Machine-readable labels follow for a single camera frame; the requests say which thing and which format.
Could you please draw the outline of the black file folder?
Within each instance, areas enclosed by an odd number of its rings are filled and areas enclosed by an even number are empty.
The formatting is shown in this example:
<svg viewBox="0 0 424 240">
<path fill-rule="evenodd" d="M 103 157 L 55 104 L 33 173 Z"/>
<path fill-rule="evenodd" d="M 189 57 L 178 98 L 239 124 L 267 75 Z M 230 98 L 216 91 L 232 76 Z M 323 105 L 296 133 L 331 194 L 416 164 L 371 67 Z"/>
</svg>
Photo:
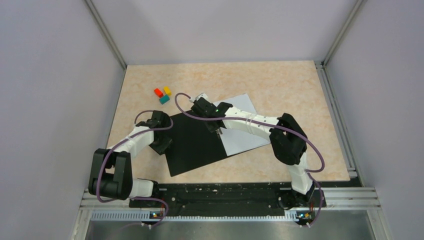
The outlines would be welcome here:
<svg viewBox="0 0 424 240">
<path fill-rule="evenodd" d="M 221 134 L 210 132 L 203 121 L 183 113 L 170 118 L 173 127 L 165 132 L 172 143 L 165 151 L 165 157 L 171 177 L 234 156 L 227 156 Z"/>
</svg>

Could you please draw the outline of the white paper sheet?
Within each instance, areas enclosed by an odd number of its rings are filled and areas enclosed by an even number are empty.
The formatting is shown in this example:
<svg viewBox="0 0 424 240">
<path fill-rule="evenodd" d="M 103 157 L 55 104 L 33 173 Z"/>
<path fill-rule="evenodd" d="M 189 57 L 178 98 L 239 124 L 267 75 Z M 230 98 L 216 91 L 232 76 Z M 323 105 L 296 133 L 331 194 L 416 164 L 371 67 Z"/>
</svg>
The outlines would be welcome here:
<svg viewBox="0 0 424 240">
<path fill-rule="evenodd" d="M 248 113 L 257 112 L 247 93 L 224 99 L 223 102 Z M 220 131 L 220 138 L 228 157 L 270 144 L 269 140 L 245 131 L 225 128 L 221 128 Z"/>
</svg>

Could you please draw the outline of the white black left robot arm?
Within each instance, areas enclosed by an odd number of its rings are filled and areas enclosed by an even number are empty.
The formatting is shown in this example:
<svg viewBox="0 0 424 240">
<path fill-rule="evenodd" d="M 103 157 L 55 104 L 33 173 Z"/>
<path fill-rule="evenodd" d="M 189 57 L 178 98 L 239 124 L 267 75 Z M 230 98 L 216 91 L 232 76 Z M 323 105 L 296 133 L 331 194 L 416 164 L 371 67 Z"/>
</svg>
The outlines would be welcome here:
<svg viewBox="0 0 424 240">
<path fill-rule="evenodd" d="M 88 192 L 101 203 L 141 197 L 149 207 L 160 202 L 157 182 L 133 177 L 132 160 L 146 147 L 165 154 L 172 139 L 166 131 L 173 127 L 170 116 L 151 111 L 146 121 L 134 121 L 133 130 L 110 148 L 97 149 L 92 158 Z"/>
</svg>

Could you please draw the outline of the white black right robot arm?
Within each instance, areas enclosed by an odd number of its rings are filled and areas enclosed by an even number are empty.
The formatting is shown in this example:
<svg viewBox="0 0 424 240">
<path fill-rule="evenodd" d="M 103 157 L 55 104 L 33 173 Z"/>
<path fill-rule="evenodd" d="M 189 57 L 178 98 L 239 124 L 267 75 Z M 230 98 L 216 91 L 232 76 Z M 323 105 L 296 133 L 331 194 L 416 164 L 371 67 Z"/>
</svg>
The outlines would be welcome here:
<svg viewBox="0 0 424 240">
<path fill-rule="evenodd" d="M 227 102 L 214 105 L 202 96 L 191 103 L 194 118 L 202 120 L 210 132 L 239 130 L 268 140 L 276 159 L 288 167 L 294 202 L 307 206 L 313 200 L 315 187 L 307 175 L 307 136 L 292 115 L 258 115 Z"/>
</svg>

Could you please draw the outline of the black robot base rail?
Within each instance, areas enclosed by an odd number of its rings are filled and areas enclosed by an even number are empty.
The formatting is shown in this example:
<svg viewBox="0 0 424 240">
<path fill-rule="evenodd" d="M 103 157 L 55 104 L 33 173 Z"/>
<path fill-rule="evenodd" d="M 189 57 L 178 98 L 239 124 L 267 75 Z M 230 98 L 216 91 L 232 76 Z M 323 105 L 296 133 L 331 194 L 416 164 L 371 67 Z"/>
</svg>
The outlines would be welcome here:
<svg viewBox="0 0 424 240">
<path fill-rule="evenodd" d="M 316 187 L 310 197 L 292 191 L 288 182 L 160 183 L 153 200 L 130 200 L 130 208 L 168 206 L 169 217 L 282 217 L 296 208 L 325 207 Z"/>
</svg>

